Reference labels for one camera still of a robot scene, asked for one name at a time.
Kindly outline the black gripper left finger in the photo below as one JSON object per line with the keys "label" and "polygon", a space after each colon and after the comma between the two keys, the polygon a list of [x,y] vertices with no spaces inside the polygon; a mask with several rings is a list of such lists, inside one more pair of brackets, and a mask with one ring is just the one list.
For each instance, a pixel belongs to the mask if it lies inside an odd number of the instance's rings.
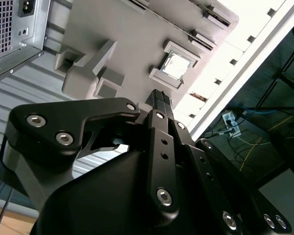
{"label": "black gripper left finger", "polygon": [[126,98],[21,105],[5,131],[5,182],[42,210],[62,186],[121,154],[174,154],[163,93],[143,104]]}

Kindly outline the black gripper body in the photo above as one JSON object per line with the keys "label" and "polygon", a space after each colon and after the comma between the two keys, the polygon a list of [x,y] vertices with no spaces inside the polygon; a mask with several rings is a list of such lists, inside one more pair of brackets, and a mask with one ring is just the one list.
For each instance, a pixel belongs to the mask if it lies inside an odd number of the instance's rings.
{"label": "black gripper body", "polygon": [[55,191],[34,235],[223,235],[191,168],[164,151],[121,154]]}

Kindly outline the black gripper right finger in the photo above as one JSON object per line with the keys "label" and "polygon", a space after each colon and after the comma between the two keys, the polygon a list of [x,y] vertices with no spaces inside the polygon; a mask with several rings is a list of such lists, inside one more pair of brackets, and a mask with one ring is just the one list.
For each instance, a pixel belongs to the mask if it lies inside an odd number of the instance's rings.
{"label": "black gripper right finger", "polygon": [[192,140],[172,113],[170,97],[163,94],[173,137],[186,170],[189,186],[199,184],[204,201],[191,206],[203,212],[195,223],[202,235],[290,235],[292,227],[281,212],[207,139]]}

